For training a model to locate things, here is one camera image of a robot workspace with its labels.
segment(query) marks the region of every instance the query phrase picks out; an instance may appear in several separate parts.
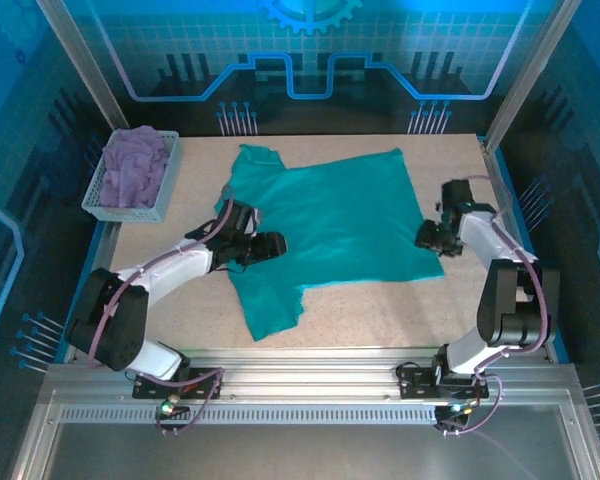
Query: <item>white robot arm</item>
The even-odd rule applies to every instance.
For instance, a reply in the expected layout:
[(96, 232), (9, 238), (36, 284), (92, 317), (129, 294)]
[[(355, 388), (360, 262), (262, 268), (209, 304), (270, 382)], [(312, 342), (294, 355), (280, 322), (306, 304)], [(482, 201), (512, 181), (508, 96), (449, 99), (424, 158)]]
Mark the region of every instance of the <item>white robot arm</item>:
[(426, 220), (418, 231), (416, 246), (449, 257), (461, 255), (463, 247), (468, 246), (488, 271), (478, 305), (477, 326), (441, 347), (433, 360), (435, 383), (444, 397), (446, 384), (457, 386), (464, 380), (472, 381), (482, 363), (494, 354), (505, 348), (521, 349), (538, 340), (541, 317), (537, 292), (521, 256), (540, 279), (546, 300), (549, 326), (542, 341), (553, 339), (559, 273), (522, 248), (498, 220), (496, 231), (492, 221), (495, 210), (488, 204), (474, 202), (468, 180), (445, 183), (437, 209), (442, 210), (441, 221)]
[[(248, 205), (233, 202), (226, 222), (220, 226), (219, 219), (224, 218), (227, 209), (225, 202), (218, 219), (186, 234), (169, 251), (171, 255), (164, 255), (146, 272), (143, 267), (93, 271), (67, 327), (69, 344), (89, 351), (105, 307), (116, 291), (132, 279), (98, 340), (95, 359), (114, 371), (130, 370), (159, 380), (174, 379), (180, 368), (188, 368), (188, 359), (180, 352), (145, 338), (147, 310), (184, 283), (230, 261), (246, 268), (287, 251), (281, 234), (256, 232), (260, 213)], [(209, 238), (206, 230), (214, 227), (219, 228), (218, 233)]]

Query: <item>work surface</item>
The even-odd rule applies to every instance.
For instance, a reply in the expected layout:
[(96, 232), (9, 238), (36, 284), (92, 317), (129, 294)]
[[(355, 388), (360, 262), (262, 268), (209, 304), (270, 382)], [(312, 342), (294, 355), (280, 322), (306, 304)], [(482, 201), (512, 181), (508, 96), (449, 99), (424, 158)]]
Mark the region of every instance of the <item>work surface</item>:
[[(244, 143), (277, 150), (288, 168), (400, 148), (422, 213), (436, 220), (444, 182), (486, 174), (475, 135), (184, 138), (184, 159), (165, 222), (124, 224), (112, 268), (144, 263), (215, 218), (213, 206)], [(488, 182), (474, 182), (472, 190), (476, 201), (496, 205)], [(443, 278), (309, 289), (298, 326), (257, 343), (226, 272), (212, 273), (158, 302), (149, 312), (147, 337), (180, 349), (439, 346), (476, 325), (486, 278), (469, 249), (460, 258), (441, 260)]]

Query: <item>teal shirt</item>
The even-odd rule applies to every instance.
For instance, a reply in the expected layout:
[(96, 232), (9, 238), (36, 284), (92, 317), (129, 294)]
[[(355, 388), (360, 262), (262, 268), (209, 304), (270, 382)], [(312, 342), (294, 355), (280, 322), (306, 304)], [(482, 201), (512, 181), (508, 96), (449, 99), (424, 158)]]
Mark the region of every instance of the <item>teal shirt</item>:
[(255, 341), (298, 324), (306, 288), (443, 275), (437, 255), (414, 245), (423, 216), (399, 149), (287, 169), (277, 152), (243, 145), (229, 184), (261, 210), (258, 231), (288, 246), (229, 273)]

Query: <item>gear graphic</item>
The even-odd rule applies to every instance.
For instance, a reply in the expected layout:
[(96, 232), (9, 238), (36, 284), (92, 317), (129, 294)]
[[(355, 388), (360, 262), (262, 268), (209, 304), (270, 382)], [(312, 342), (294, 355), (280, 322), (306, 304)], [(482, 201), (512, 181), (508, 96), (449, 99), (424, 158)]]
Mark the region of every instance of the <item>gear graphic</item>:
[(260, 0), (260, 6), (269, 19), (280, 22), (280, 28), (312, 35), (316, 30), (327, 33), (329, 27), (340, 28), (343, 19), (353, 18), (354, 8), (362, 7), (362, 0)]
[(16, 47), (31, 40), (39, 26), (34, 0), (0, 0), (0, 29)]

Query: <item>white basket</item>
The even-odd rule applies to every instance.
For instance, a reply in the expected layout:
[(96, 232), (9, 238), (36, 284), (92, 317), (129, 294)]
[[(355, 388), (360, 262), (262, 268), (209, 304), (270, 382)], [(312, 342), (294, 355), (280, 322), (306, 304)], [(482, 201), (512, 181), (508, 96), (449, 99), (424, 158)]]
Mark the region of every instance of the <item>white basket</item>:
[[(180, 164), (182, 163), (182, 146), (177, 132), (159, 131), (164, 140), (164, 145), (169, 153), (169, 163), (164, 172), (162, 185), (158, 191), (156, 203), (152, 208), (120, 208), (103, 207), (100, 205), (100, 189), (102, 178), (106, 172), (104, 155), (100, 157), (98, 168), (89, 183), (87, 193), (82, 200), (82, 208), (91, 213), (98, 220), (104, 222), (136, 222), (136, 223), (162, 223), (167, 215), (167, 207), (171, 201), (173, 187), (178, 178)], [(114, 131), (107, 142), (110, 145), (116, 138), (118, 130)]]

